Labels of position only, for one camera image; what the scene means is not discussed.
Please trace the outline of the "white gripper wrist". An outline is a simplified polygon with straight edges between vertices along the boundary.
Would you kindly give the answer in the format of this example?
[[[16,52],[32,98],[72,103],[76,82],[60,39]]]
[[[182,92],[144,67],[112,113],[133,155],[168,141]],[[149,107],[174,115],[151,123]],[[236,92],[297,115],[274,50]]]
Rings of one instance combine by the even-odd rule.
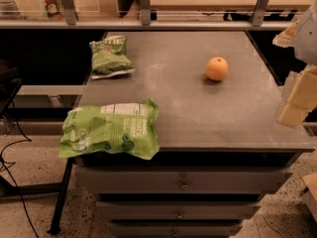
[[[302,71],[289,73],[276,111],[279,124],[296,127],[317,107],[317,1],[272,43],[281,48],[294,47],[295,57],[307,63]]]

